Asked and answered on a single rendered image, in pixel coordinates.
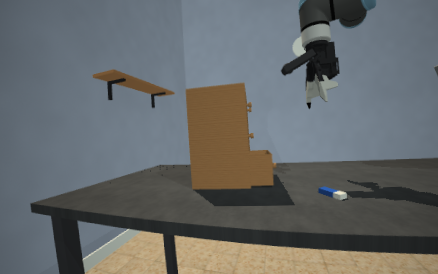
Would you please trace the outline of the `brown wooden chest of drawers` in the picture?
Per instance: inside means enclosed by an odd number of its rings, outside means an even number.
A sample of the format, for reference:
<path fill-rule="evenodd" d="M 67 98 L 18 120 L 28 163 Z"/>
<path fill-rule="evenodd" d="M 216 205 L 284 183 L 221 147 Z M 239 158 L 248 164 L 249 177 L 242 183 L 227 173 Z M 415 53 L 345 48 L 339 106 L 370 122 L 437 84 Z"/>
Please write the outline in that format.
<path fill-rule="evenodd" d="M 192 189 L 251 189 L 245 84 L 186 89 Z"/>

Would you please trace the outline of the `blue and white eraser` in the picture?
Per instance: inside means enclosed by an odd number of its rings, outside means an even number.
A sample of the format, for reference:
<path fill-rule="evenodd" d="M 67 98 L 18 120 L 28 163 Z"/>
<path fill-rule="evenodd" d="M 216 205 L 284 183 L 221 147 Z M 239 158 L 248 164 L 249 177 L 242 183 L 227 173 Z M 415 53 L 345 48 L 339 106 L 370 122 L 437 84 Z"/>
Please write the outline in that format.
<path fill-rule="evenodd" d="M 342 200 L 342 199 L 347 198 L 347 193 L 341 192 L 338 190 L 334 190 L 331 188 L 327 188 L 327 187 L 318 188 L 318 191 L 320 194 L 323 194 L 323 195 L 326 195 L 326 196 L 329 196 L 329 197 L 332 197 L 332 198 L 335 198 L 338 200 Z"/>

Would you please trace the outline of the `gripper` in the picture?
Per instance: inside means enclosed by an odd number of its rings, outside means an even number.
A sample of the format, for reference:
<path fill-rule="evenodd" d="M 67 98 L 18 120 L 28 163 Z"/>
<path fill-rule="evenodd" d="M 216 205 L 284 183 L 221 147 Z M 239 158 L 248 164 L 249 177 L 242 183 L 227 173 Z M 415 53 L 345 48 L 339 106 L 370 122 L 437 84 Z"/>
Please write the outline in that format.
<path fill-rule="evenodd" d="M 314 56 L 315 58 L 306 64 L 306 103 L 308 109 L 310 109 L 311 99 L 314 97 L 320 96 L 325 102 L 328 102 L 326 90 L 338 86 L 338 83 L 331 81 L 331 79 L 340 74 L 334 42 L 328 42 L 327 40 L 312 41 L 305 46 L 306 52 L 309 49 L 315 51 L 316 57 Z"/>

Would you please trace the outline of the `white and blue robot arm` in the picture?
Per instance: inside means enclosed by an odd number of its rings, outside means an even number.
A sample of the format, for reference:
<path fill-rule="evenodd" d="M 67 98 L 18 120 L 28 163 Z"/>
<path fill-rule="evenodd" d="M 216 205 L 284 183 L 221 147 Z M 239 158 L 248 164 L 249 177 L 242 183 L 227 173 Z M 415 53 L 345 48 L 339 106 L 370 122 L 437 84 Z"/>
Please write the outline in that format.
<path fill-rule="evenodd" d="M 302 47 L 316 40 L 331 41 L 330 23 L 339 19 L 343 27 L 355 28 L 361 24 L 367 11 L 376 6 L 376 0 L 300 0 L 299 18 Z M 365 11 L 367 10 L 367 11 Z M 286 63 L 281 72 L 285 76 L 313 59 L 313 49 Z M 309 60 L 308 60 L 309 59 Z"/>

